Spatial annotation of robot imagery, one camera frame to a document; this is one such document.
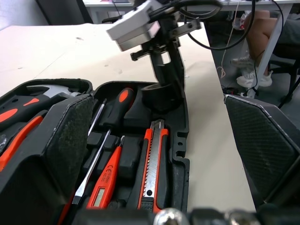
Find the textured black panel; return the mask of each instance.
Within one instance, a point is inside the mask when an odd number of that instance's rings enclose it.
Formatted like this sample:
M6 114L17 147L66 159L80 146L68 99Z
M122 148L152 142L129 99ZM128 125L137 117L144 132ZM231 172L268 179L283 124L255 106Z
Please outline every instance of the textured black panel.
M231 97L226 107L241 159L265 199L298 153L260 107Z

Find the white table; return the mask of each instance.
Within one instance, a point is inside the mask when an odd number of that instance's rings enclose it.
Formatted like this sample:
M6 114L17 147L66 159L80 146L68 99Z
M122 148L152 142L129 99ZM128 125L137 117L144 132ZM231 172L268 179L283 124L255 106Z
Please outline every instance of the white table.
M0 96L15 86L46 78L82 78L94 89L112 80L154 82L149 56L136 62L121 52L110 25L9 27L0 32ZM205 29L193 32L208 45ZM236 149L211 51L180 37L186 69L190 159L188 209L255 210Z
M223 4L223 8L221 10L223 11L235 11L238 0L220 0L220 2ZM291 8L294 3L300 3L300 0L276 0L276 2L280 5L282 12L283 12L283 21L285 23L287 16L289 15ZM87 7L88 11L90 12L91 18L94 23L100 23L102 21L101 15L106 14L106 12L110 11L116 11L115 6L111 2L100 2L100 0L84 0L84 4ZM244 11L244 10L250 10L251 11L251 1L245 1L241 0L239 4L239 11ZM125 13L129 12L132 9L132 6L130 3L120 3L116 4L118 7L119 11L124 11ZM188 11L211 11L215 7L213 6L190 6L188 7ZM255 5L256 10L278 10L277 6L271 2L270 0L262 0L256 3ZM281 25L282 25L282 18L281 15L278 16L275 28L273 30L273 33L270 37L268 46L263 53L262 56L262 61L260 63L259 69L257 71L257 77L258 80L260 80L263 76L264 70L268 65L268 62L271 58L271 55L273 53L273 50L275 48L275 45L277 43L277 40L280 36L281 32ZM242 48L242 54L246 52L247 49L247 43L245 41L244 46ZM255 97L255 92L253 90L248 91L248 97L254 98Z

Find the gray floor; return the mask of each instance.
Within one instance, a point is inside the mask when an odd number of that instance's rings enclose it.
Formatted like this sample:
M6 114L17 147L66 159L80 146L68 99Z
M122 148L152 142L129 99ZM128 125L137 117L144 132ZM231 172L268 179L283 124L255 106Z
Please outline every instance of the gray floor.
M238 40L240 35L235 34L232 36L231 43L234 43L236 40ZM210 42L213 43L214 47L222 47L225 46L225 37L218 37L218 35L209 35ZM223 68L226 72L226 76L222 79L220 79L221 85L225 87L235 87L239 88L241 92L244 92L246 89L239 86L236 83L236 78L241 76L241 72L239 69L234 68L230 64L230 60L232 58L237 58L240 56L240 49L242 47L242 43L238 44L234 48L231 48L226 51L224 61L223 61ZM214 61L216 64L216 67L219 67L221 65L221 60L223 57L224 51L212 51ZM218 75L220 77L221 70L218 69ZM256 96L256 99L259 99L261 101L271 103L274 105L280 104L280 99L282 96L286 95L288 93L289 88L289 81L290 81L290 75L289 74L274 74L272 75L273 84L270 87L267 88L259 88L259 96ZM297 128L300 128L300 91L299 88L297 88L294 92L293 98L291 102L284 105L281 109L286 116L295 124Z

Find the box cutter blade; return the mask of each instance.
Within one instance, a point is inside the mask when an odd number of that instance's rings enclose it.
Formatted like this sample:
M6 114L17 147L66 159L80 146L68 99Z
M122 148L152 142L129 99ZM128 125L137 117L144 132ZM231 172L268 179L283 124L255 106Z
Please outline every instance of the box cutter blade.
M157 189L160 156L162 152L166 151L166 145L163 144L162 140L165 135L168 135L168 130L165 129L164 126L165 122L163 120L153 121L150 129L147 129L145 136L149 142L138 208L151 210L153 212L159 212L161 210L157 205Z

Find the desk leg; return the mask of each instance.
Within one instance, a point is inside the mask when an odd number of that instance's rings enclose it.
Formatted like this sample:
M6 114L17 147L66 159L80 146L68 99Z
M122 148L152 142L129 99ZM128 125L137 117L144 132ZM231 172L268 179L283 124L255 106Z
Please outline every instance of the desk leg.
M90 13L90 16L92 18L92 21L94 24L99 24L99 20L98 20L98 16L97 16L97 11L96 11L96 8L97 7L89 7L90 10L89 10L89 13Z
M287 19L287 16L289 15L293 5L292 4L283 4L283 5L280 5L280 6L281 6L281 9L282 9L282 12L283 12L283 22L285 23L285 21ZM261 63L259 65L259 68L258 68L258 71L257 71L258 85L255 87L255 89L257 89L259 87L259 81L263 76L263 73L264 73L264 71L265 71L265 69L266 69L266 67L267 67L267 65L270 61L271 55L273 53L275 45L276 45L276 43L278 41L278 38L280 36L281 25L282 25L281 20L282 20L282 18L281 18L281 14L280 14L277 18L277 21L276 21L274 30L271 34L271 37L269 39L267 48L263 53L262 60L261 60ZM254 98L254 96L255 96L254 91L249 90L248 97Z
M240 57L243 57L246 55L246 51L248 51L249 48L248 48L248 43L247 43L247 40L245 39L244 40L244 43L243 43L243 46L242 46L242 50L240 52Z

